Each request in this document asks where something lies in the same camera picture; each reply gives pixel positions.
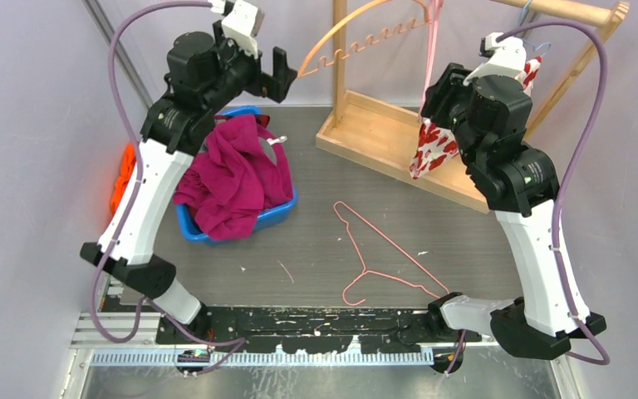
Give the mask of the floral white red garment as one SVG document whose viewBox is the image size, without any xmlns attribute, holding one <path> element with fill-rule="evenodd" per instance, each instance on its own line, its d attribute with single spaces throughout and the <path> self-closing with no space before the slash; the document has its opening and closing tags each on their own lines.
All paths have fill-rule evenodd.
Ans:
<svg viewBox="0 0 638 399">
<path fill-rule="evenodd" d="M 536 56 L 525 62 L 524 68 L 516 77 L 528 96 L 532 96 L 532 88 L 541 65 L 542 56 Z M 415 154 L 409 164 L 410 177 L 413 180 L 420 179 L 453 159 L 458 153 L 459 148 L 452 132 L 439 128 L 424 118 L 420 125 Z"/>
</svg>

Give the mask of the wooden hanger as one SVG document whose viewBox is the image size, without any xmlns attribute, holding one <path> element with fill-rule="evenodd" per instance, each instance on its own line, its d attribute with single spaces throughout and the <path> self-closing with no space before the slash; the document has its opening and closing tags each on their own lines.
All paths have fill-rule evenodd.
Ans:
<svg viewBox="0 0 638 399">
<path fill-rule="evenodd" d="M 364 22 L 371 12 L 387 3 L 387 1 L 369 1 L 341 17 L 309 49 L 299 66 L 297 77 L 300 79 L 308 77 L 322 69 L 333 67 L 369 47 L 430 26 L 436 22 L 437 13 L 443 7 L 441 1 L 414 1 L 417 14 L 413 17 L 383 27 L 364 28 L 360 31 L 351 27 L 353 22 Z"/>
</svg>

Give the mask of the pink plastic clip hanger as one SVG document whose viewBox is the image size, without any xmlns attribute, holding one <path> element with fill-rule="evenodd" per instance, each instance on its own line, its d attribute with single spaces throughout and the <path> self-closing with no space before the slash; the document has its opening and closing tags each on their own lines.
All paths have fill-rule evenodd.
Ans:
<svg viewBox="0 0 638 399">
<path fill-rule="evenodd" d="M 425 63 L 425 78 L 424 78 L 424 87 L 422 91 L 422 98 L 420 103 L 420 109 L 423 108 L 426 102 L 426 90 L 428 89 L 434 69 L 434 59 L 436 54 L 436 47 L 438 41 L 438 31 L 439 31 L 439 20 L 441 16 L 441 12 L 444 6 L 444 0 L 434 0 L 429 4 L 429 27 L 428 27 L 428 46 L 426 53 L 426 63 Z"/>
</svg>

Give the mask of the pink wire hanger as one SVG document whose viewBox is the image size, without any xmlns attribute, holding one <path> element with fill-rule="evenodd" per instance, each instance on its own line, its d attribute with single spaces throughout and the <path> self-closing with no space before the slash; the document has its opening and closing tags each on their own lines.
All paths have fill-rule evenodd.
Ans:
<svg viewBox="0 0 638 399">
<path fill-rule="evenodd" d="M 341 290 L 341 300 L 349 307 L 367 307 L 378 303 L 378 293 L 385 295 L 414 294 L 418 299 L 432 301 L 451 293 L 437 273 L 420 262 L 421 255 L 412 253 L 395 242 L 377 225 L 344 201 L 333 204 L 332 210 L 341 225 L 337 243 L 347 247 L 350 277 Z"/>
</svg>

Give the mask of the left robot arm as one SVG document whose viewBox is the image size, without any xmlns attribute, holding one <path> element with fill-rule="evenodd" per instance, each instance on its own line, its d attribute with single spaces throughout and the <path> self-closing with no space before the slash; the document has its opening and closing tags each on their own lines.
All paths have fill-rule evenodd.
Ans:
<svg viewBox="0 0 638 399">
<path fill-rule="evenodd" d="M 134 168 L 141 182 L 129 184 L 105 233 L 80 252 L 176 320 L 177 333 L 190 343 L 206 338 L 210 321 L 206 306 L 177 279 L 175 266 L 154 253 L 165 209 L 215 127 L 215 115 L 243 92 L 281 102 L 297 77 L 279 47 L 272 52 L 272 74 L 262 71 L 257 23 L 226 17 L 213 31 L 185 33 L 174 41 L 167 55 L 167 90 L 141 128 L 143 164 Z"/>
</svg>

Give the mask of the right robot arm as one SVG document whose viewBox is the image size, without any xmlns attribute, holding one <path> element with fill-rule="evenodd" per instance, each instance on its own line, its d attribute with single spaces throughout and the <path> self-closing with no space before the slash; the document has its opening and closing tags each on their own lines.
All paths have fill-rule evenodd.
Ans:
<svg viewBox="0 0 638 399">
<path fill-rule="evenodd" d="M 467 176 L 507 237 L 523 294 L 492 300 L 450 293 L 428 306 L 425 324 L 441 342 L 469 330 L 493 337 L 513 357 L 552 360 L 572 340 L 602 333 L 606 321 L 585 309 L 573 278 L 560 277 L 564 243 L 552 238 L 556 168 L 523 139 L 531 97 L 512 77 L 467 82 L 468 73 L 448 64 L 426 90 L 421 114 L 453 133 Z"/>
</svg>

